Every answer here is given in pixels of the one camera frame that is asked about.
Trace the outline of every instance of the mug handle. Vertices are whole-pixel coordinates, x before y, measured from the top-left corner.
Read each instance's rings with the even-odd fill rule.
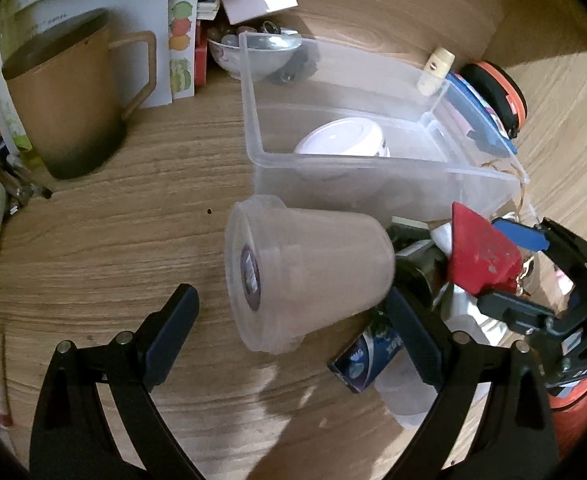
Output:
[[[109,42],[109,50],[125,46],[130,43],[138,43],[144,41],[148,47],[148,83],[142,87],[142,89],[135,95],[133,99],[122,111],[122,120],[126,121],[133,111],[145,102],[146,98],[149,97],[152,92],[156,89],[158,83],[158,74],[156,72],[157,66],[157,39],[156,35],[150,30],[143,30],[141,32],[132,32],[127,34],[125,37],[119,40]]]

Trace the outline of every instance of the blue tag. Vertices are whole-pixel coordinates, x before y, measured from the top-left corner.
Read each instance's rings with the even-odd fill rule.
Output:
[[[544,233],[534,227],[518,224],[506,218],[496,218],[491,224],[518,247],[532,253],[546,251],[549,248],[549,241]]]

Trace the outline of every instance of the fruit illustration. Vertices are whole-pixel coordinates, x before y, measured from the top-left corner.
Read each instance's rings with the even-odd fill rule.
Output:
[[[173,38],[169,39],[169,48],[171,50],[185,50],[190,43],[189,36],[173,36]]]
[[[186,59],[172,59],[169,63],[171,91],[175,95],[191,88],[191,73]]]
[[[169,48],[171,50],[185,50],[189,47],[191,40],[188,36],[193,28],[191,16],[193,6],[189,2],[178,2],[171,7],[169,23]]]
[[[171,9],[171,14],[176,20],[184,20],[191,16],[193,6],[189,2],[178,2]]]
[[[189,18],[184,18],[183,20],[176,18],[171,22],[171,34],[174,36],[184,36],[190,30],[191,20]]]

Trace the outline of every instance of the red tag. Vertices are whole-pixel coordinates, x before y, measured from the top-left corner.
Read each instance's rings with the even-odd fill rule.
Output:
[[[452,210],[449,281],[472,296],[490,288],[515,293],[523,269],[518,247],[468,207],[454,202]]]
[[[195,55],[193,62],[195,64],[195,74],[193,75],[194,86],[204,86],[207,82],[207,34],[205,30],[201,30],[200,21],[196,30]]]

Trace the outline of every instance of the cup label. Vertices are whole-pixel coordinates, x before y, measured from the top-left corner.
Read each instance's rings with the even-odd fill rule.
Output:
[[[256,257],[249,246],[244,246],[240,254],[240,273],[246,302],[251,310],[257,312],[260,308],[260,271]]]

